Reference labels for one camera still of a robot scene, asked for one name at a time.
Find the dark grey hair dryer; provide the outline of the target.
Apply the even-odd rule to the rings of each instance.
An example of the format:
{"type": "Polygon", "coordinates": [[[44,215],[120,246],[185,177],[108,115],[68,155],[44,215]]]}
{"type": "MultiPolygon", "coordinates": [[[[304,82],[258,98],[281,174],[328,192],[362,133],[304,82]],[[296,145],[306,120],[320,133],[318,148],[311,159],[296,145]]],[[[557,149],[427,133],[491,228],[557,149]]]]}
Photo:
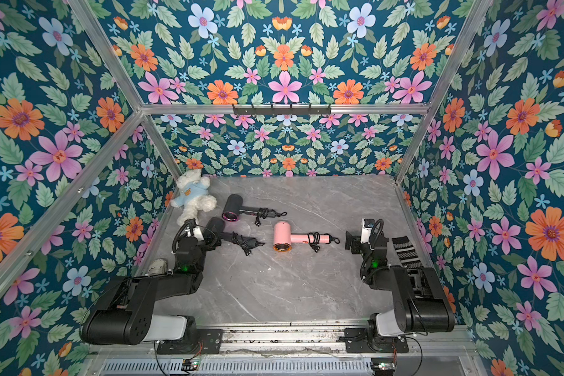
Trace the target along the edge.
{"type": "Polygon", "coordinates": [[[241,215],[254,216],[255,225],[261,226],[261,219],[285,217],[286,211],[278,212],[270,208],[244,206],[244,199],[238,194],[231,194],[223,207],[222,218],[227,222],[237,222],[241,215]]]}
{"type": "Polygon", "coordinates": [[[226,232],[226,224],[223,219],[211,217],[205,227],[205,243],[210,248],[219,247],[222,242],[228,242],[240,247],[247,256],[252,254],[255,248],[262,247],[265,243],[256,238],[241,235],[237,232],[226,232]]]}

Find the pink hair dryer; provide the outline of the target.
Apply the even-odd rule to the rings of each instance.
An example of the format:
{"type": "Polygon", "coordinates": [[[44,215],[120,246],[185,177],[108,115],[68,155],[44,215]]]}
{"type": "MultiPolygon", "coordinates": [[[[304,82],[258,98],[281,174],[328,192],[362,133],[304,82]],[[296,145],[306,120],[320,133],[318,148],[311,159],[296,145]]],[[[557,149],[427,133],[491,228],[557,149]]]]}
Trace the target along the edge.
{"type": "Polygon", "coordinates": [[[340,239],[329,233],[293,233],[289,222],[280,221],[274,225],[273,249],[276,252],[290,252],[294,244],[308,244],[318,253],[322,244],[339,244],[340,239]]]}

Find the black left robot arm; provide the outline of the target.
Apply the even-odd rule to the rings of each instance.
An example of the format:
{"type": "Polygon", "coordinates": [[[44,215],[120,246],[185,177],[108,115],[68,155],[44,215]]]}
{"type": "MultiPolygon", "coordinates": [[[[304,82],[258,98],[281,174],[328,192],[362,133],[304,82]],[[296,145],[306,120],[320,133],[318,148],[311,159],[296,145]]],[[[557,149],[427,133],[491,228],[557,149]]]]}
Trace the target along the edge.
{"type": "Polygon", "coordinates": [[[116,277],[106,286],[81,328],[81,340],[92,345],[138,345],[147,340],[155,302],[192,295],[203,280],[207,252],[216,238],[178,236],[172,243],[176,268],[151,276],[116,277]]]}

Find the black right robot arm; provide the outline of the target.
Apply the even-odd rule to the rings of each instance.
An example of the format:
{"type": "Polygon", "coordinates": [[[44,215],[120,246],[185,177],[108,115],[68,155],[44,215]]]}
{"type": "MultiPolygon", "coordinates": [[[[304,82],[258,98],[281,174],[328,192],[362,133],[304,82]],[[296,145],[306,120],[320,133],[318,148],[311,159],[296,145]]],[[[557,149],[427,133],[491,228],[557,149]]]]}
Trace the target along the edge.
{"type": "Polygon", "coordinates": [[[432,267],[424,266],[409,238],[383,232],[361,237],[346,233],[345,249],[362,257],[360,279],[372,290],[392,295],[390,310],[369,319],[375,338],[452,332],[454,311],[432,267]]]}

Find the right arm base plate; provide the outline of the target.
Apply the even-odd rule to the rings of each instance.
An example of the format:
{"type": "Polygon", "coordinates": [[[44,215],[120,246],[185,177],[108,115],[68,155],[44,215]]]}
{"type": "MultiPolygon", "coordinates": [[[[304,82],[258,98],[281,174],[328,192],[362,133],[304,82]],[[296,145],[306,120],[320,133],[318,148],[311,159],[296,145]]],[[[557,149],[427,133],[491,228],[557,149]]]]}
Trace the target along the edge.
{"type": "Polygon", "coordinates": [[[348,327],[338,338],[347,353],[404,354],[409,352],[407,341],[401,337],[380,337],[364,327],[348,327]]]}

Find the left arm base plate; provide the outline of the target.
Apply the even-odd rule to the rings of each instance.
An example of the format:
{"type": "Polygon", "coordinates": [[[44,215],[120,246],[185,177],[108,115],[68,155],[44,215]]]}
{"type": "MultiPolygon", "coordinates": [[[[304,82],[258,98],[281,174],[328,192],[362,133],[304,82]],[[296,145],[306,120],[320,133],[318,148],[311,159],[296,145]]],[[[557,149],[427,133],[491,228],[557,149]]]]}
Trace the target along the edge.
{"type": "Polygon", "coordinates": [[[222,345],[223,330],[191,329],[178,340],[164,341],[157,347],[158,355],[212,355],[222,345]]]}

